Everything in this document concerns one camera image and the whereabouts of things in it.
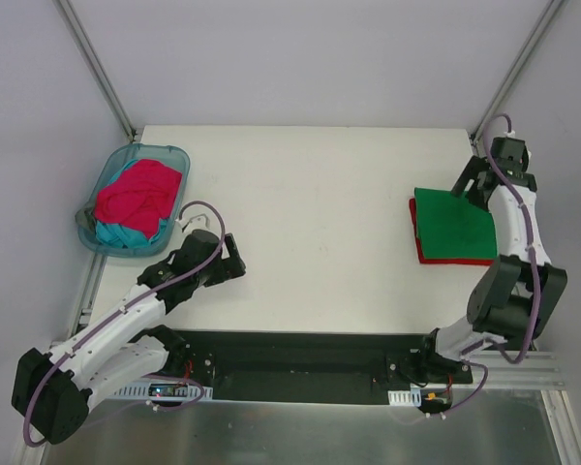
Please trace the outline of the green t shirt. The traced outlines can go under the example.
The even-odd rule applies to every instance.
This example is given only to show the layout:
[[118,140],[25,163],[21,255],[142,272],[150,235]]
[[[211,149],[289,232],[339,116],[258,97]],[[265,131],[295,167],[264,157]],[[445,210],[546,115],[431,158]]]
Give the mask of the green t shirt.
[[493,261],[498,256],[495,224],[489,212],[446,190],[416,187],[413,198],[418,236],[427,259]]

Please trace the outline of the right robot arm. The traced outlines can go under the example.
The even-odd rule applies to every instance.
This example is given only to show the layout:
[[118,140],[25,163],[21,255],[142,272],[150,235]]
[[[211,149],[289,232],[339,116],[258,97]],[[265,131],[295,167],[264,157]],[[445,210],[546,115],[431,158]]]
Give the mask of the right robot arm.
[[472,290],[466,315],[425,336],[416,370],[427,382],[455,376],[485,349],[521,363],[563,295],[567,274],[543,247],[529,163],[526,143],[508,131],[470,159],[450,191],[492,216],[498,255]]

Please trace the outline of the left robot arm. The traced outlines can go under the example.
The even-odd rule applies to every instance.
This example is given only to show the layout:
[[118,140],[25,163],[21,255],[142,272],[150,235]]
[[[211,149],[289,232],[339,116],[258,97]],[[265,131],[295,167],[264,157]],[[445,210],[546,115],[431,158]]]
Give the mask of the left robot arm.
[[28,350],[17,363],[11,400],[23,417],[25,444],[65,441],[99,404],[139,378],[184,374],[187,344],[161,319],[196,290],[245,273],[231,233],[195,229],[148,266],[105,317],[46,352]]

